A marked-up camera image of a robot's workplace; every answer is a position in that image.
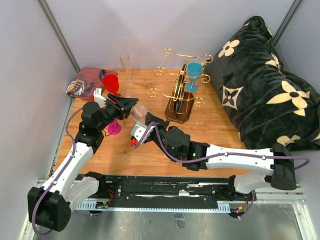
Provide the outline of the clear round wine glass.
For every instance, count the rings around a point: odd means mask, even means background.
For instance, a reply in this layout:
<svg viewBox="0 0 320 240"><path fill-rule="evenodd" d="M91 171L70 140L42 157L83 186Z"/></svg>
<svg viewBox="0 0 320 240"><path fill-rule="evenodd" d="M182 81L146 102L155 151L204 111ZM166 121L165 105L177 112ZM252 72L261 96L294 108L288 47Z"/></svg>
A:
<svg viewBox="0 0 320 240"><path fill-rule="evenodd" d="M134 91L132 91L130 89L125 90L121 94L121 97L124 97L124 98L137 98L137 96L134 93ZM135 119L136 122L140 122L140 123L144 124L145 121L146 121L146 115L147 115L148 111L149 110L145 105L137 103L130 110L130 114Z"/></svg>

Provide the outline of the red wine glass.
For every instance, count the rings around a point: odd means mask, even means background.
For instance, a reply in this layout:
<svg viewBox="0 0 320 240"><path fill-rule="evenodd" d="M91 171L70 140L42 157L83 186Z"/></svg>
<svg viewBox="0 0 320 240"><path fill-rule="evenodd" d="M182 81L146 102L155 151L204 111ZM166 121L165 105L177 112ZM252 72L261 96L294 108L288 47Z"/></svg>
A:
<svg viewBox="0 0 320 240"><path fill-rule="evenodd" d="M121 97L122 95L118 92L120 89L118 76L115 74L108 74L102 79L102 83L105 89L112 95Z"/></svg>

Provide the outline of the pink wine glass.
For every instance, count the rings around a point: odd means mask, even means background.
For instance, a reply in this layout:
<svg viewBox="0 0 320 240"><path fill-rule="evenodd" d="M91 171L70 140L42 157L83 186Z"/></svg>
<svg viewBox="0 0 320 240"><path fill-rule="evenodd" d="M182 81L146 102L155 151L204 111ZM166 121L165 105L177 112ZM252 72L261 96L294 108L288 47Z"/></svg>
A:
<svg viewBox="0 0 320 240"><path fill-rule="evenodd" d="M107 132L109 135L118 135L122 130L121 125L118 123L118 120L115 119L112 123L110 123L107 127Z"/></svg>

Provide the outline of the gold wire glass rack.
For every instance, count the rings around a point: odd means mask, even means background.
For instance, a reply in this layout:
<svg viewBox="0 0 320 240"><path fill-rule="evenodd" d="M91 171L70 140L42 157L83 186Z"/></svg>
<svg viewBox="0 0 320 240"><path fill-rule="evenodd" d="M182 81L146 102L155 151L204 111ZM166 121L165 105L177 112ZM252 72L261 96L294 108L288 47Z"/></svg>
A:
<svg viewBox="0 0 320 240"><path fill-rule="evenodd" d="M210 54L204 54L200 56L192 56L189 54L180 54L174 51L173 49L166 48L163 50L162 54L164 57L168 58L171 54L175 54L176 56L183 57L184 61L182 64L179 73L173 73L168 71L165 67L157 67L155 69L155 73L158 76L161 76L164 72L169 73L172 76L175 76L175 84L172 88L171 95L164 94L158 88L151 88L148 91L148 95L151 98L155 98L158 93L162 96L168 98L168 103L166 109L164 111L165 117L168 121L176 122L179 124L183 124L189 120L192 108L195 106L197 108L202 107L205 104L205 101L201 97L195 97L191 91L186 89L188 84L187 80L201 80L202 83L207 84L211 81L211 77L203 71L195 74L194 76L189 75L187 73L188 63L190 59L201 59L204 58L203 64L201 67L213 62L214 57Z"/></svg>

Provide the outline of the maroon printed t-shirt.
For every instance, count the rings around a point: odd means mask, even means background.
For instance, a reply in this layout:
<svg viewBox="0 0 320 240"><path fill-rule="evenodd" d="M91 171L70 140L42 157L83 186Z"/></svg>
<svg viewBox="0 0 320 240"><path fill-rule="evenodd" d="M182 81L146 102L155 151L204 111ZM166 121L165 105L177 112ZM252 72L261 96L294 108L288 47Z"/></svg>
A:
<svg viewBox="0 0 320 240"><path fill-rule="evenodd" d="M106 70L97 67L83 67L71 81L65 93L74 98L90 101L94 97L94 90L101 88L104 91L103 78L107 75L118 75L114 70Z"/></svg>

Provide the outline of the clear champagne flute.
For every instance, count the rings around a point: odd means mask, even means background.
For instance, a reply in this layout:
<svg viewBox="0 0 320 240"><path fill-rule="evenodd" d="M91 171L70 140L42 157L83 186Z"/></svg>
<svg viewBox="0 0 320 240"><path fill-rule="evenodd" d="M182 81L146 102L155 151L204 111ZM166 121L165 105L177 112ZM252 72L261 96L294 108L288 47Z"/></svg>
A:
<svg viewBox="0 0 320 240"><path fill-rule="evenodd" d="M131 59L128 52L121 52L119 55L120 63L126 72L125 82L127 85L135 83L135 78L131 74Z"/></svg>

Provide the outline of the blue wine glass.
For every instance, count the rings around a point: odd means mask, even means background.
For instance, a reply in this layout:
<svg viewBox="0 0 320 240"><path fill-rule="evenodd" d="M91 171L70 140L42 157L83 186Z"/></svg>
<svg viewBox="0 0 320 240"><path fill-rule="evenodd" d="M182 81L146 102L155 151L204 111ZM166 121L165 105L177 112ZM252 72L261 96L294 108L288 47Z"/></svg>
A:
<svg viewBox="0 0 320 240"><path fill-rule="evenodd" d="M187 65L187 78L188 83L185 86L185 89L190 92L194 93L197 91L198 86L196 81L202 75L203 67L200 63L192 62Z"/></svg>

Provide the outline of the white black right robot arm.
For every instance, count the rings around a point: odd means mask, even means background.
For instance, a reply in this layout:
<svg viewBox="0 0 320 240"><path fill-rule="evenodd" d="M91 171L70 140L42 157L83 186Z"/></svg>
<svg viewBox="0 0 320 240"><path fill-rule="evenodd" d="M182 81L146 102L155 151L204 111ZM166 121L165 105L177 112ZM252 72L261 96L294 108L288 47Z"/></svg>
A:
<svg viewBox="0 0 320 240"><path fill-rule="evenodd" d="M148 112L145 124L152 123L154 129L147 141L153 141L170 160L182 163L188 170L247 170L246 174L229 177L226 193L232 200L266 186L283 191L297 188L292 154L281 144L256 150L226 148L192 141L189 134Z"/></svg>

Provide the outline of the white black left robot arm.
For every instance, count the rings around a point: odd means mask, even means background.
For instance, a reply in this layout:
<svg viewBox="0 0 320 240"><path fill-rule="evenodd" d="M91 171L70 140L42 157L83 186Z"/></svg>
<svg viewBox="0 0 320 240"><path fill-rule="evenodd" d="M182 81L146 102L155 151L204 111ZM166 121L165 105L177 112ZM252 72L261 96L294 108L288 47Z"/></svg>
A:
<svg viewBox="0 0 320 240"><path fill-rule="evenodd" d="M38 236L46 236L38 226L47 228L48 232L62 231L72 212L85 199L92 195L101 198L108 192L106 177L97 172L88 172L76 185L73 182L100 147L104 129L115 120L127 119L138 101L110 93L103 108L90 101L79 109L81 122L77 135L71 137L72 147L67 157L41 187L32 187L27 194L29 221Z"/></svg>

